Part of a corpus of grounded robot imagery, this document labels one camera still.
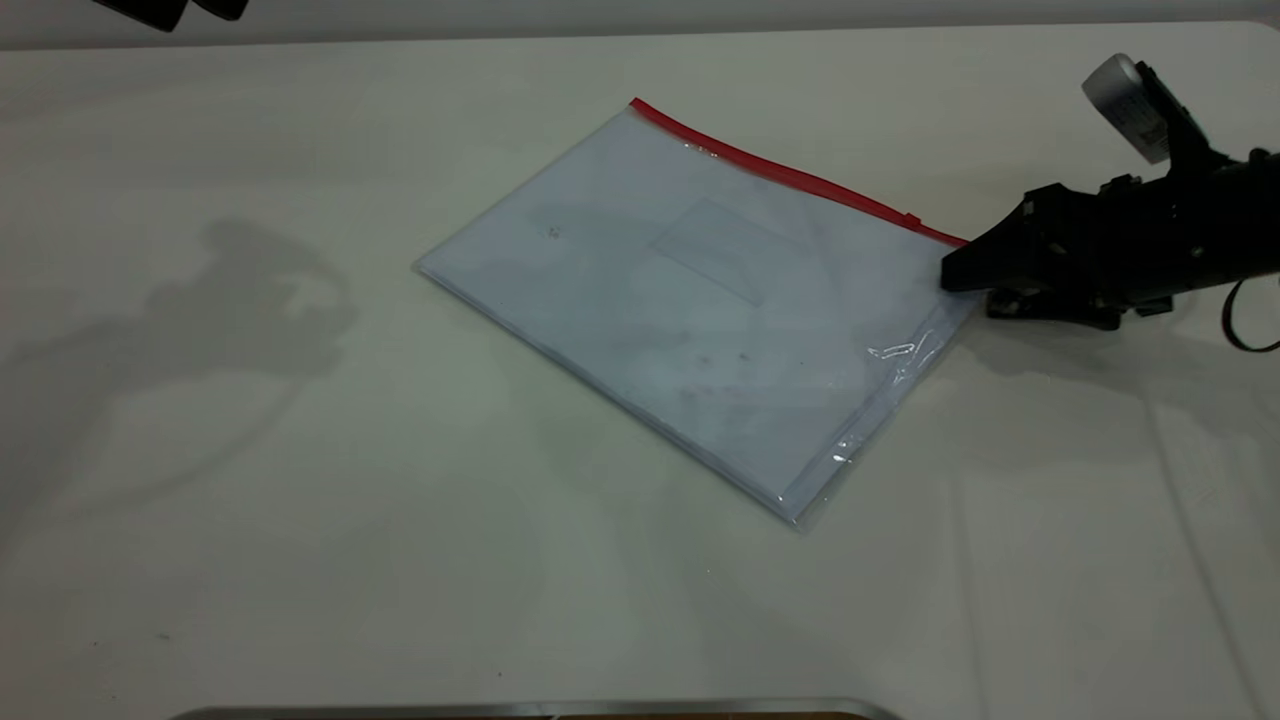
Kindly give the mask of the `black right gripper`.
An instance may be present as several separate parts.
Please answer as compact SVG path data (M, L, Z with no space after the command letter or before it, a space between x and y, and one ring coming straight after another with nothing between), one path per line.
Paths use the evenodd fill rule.
M1206 174L1084 195L1060 240L1062 288L1048 288L1044 232L1062 184L1028 191L996 225L946 255L940 288L992 290L986 315L1117 331L1123 309L1277 273L1277 155L1256 149Z

